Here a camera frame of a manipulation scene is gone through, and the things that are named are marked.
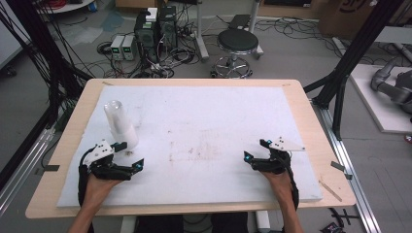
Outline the white floor board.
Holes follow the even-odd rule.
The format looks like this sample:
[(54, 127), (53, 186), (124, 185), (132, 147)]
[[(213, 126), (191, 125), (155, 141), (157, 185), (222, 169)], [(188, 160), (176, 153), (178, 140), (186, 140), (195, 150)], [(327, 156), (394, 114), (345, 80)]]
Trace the white floor board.
[(359, 64), (351, 74), (351, 81), (381, 132), (412, 134), (411, 115), (391, 101), (390, 97), (370, 87), (372, 76), (380, 65)]

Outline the light wooden table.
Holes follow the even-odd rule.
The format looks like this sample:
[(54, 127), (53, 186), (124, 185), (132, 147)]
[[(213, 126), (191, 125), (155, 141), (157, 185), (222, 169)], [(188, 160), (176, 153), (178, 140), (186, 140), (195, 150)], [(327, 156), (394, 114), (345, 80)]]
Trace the light wooden table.
[(105, 216), (271, 210), (266, 181), (244, 161), (266, 156), (263, 142), (285, 141), (303, 208), (352, 206), (336, 168), (331, 129), (322, 124), (296, 80), (93, 79), (86, 84), (27, 207), (30, 218), (74, 216), (78, 166), (85, 153), (111, 142), (104, 105), (120, 101), (138, 137), (115, 155), (143, 170), (107, 197)]

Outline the clear plastic bottle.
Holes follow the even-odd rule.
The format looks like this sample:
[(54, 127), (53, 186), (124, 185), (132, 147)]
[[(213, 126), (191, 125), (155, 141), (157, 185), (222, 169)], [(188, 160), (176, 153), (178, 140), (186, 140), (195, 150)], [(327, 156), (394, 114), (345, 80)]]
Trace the clear plastic bottle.
[(111, 100), (104, 105), (109, 129), (117, 143), (127, 143), (127, 149), (133, 150), (139, 142), (135, 127), (126, 114), (119, 100)]

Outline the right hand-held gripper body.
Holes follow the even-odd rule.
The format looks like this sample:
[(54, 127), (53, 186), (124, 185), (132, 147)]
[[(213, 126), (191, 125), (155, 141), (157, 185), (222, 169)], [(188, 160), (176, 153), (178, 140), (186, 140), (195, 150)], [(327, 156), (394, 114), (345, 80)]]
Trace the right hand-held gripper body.
[(255, 158), (256, 162), (251, 164), (252, 169), (274, 174), (282, 174), (285, 171), (290, 171), (292, 169), (292, 152), (305, 151), (305, 147), (283, 137), (271, 141), (269, 157)]

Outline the person's right hand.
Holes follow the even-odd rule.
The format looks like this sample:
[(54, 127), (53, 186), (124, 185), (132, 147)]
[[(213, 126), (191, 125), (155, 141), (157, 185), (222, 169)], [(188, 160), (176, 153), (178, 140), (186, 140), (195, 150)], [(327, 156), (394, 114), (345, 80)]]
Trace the person's right hand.
[(271, 189), (280, 204), (293, 204), (292, 183), (286, 172), (282, 174), (262, 172), (262, 174), (269, 181)]

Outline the thin wooden stick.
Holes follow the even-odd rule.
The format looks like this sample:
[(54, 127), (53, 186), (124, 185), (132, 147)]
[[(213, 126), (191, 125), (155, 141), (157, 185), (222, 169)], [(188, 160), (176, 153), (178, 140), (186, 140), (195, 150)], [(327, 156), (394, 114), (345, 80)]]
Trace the thin wooden stick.
[(338, 200), (339, 202), (342, 202), (343, 199), (331, 188), (329, 187), (326, 183), (324, 183), (323, 181), (319, 180), (320, 185), (326, 189), (336, 200)]

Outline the black computer tower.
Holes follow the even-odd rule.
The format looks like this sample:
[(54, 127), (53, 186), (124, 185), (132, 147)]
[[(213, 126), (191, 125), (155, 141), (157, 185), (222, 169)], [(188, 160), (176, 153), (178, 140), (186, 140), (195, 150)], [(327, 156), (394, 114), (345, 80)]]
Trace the black computer tower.
[(158, 62), (157, 46), (159, 42), (159, 24), (157, 8), (141, 10), (136, 17), (134, 34), (142, 60)]
[(177, 47), (176, 13), (175, 6), (165, 6), (160, 9), (158, 17), (163, 46), (169, 50)]

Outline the black round stool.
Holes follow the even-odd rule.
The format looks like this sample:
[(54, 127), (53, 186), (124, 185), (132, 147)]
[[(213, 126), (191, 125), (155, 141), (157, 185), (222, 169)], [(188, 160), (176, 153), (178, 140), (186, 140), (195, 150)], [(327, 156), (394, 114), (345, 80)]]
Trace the black round stool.
[(227, 29), (217, 38), (218, 47), (228, 56), (219, 58), (212, 66), (212, 78), (246, 79), (253, 70), (242, 55), (252, 54), (258, 49), (258, 38), (243, 29)]

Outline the person's leg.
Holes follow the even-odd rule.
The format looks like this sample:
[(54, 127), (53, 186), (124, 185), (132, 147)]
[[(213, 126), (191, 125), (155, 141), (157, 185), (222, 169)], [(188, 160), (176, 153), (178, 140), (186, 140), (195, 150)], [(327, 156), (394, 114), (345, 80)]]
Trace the person's leg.
[(212, 233), (249, 233), (246, 212), (212, 214), (211, 223)]
[(181, 215), (138, 216), (134, 233), (184, 233)]

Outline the grey bench power supply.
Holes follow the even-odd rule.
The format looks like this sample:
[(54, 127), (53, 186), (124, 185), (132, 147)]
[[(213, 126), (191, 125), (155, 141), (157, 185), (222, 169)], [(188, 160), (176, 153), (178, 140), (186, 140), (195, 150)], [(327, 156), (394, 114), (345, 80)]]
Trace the grey bench power supply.
[(136, 43), (135, 38), (132, 35), (126, 35), (122, 42), (122, 50), (125, 60), (133, 60), (136, 55)]
[(115, 60), (124, 60), (124, 55), (122, 52), (122, 42), (124, 40), (123, 36), (117, 36), (112, 44), (111, 44), (111, 52), (112, 52), (112, 57)]

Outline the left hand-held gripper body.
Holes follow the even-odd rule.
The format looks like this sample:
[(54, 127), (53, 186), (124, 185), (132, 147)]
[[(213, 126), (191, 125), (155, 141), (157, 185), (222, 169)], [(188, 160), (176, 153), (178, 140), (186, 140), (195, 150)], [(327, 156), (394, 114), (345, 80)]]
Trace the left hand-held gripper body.
[(114, 155), (111, 145), (106, 140), (102, 140), (85, 152), (80, 160), (79, 170), (87, 175), (92, 173), (100, 180), (130, 181), (132, 168), (114, 163)]

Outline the white foam mat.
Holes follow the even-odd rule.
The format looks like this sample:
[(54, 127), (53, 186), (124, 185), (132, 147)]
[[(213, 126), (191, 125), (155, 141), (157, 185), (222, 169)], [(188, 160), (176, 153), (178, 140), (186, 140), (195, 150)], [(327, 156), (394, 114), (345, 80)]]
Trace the white foam mat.
[(109, 206), (270, 202), (266, 179), (243, 157), (268, 156), (261, 140), (292, 142), (292, 171), (302, 202), (323, 198), (297, 129), (291, 102), (281, 87), (106, 86), (100, 93), (69, 167), (59, 207), (78, 204), (78, 166), (101, 140), (114, 141), (104, 107), (121, 102), (139, 142), (115, 163), (144, 168), (116, 186)]

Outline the person's left hand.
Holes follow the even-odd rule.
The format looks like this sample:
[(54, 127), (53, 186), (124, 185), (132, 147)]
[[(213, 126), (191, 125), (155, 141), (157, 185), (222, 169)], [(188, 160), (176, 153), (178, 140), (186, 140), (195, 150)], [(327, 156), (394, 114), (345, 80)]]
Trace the person's left hand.
[(88, 177), (83, 206), (98, 210), (118, 180), (100, 180), (93, 174)]

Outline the brown cardboard box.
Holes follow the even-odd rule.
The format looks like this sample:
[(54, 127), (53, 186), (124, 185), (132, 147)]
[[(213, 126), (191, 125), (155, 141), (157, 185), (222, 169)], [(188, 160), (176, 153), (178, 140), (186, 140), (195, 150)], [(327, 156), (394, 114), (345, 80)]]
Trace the brown cardboard box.
[[(380, 0), (329, 0), (323, 9), (318, 29), (324, 37), (352, 40), (371, 15)], [(412, 25), (412, 0), (401, 0), (401, 5), (391, 17), (379, 38), (392, 31)]]

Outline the aluminium rail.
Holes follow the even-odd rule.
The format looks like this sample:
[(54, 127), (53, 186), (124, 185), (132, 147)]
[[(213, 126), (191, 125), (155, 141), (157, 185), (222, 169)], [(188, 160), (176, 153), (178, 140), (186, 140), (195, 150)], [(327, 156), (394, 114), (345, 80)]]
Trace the aluminium rail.
[(42, 132), (28, 144), (28, 149), (22, 154), (22, 160), (0, 191), (0, 217), (7, 212), (10, 204), (39, 162), (54, 135), (54, 129), (43, 129)]
[(332, 116), (328, 110), (321, 109), (315, 104), (312, 105), (316, 115), (318, 116), (321, 126), (326, 132), (326, 137), (331, 144), (331, 147), (335, 153), (335, 156), (339, 163), (345, 166), (346, 172), (353, 175), (349, 181), (349, 185), (353, 190), (356, 197), (356, 209), (360, 216), (360, 221), (366, 233), (382, 233), (381, 228), (377, 222), (375, 215), (368, 203), (367, 197), (362, 189), (361, 181), (358, 178), (355, 167), (350, 159), (344, 143), (338, 139), (335, 133), (332, 131)]

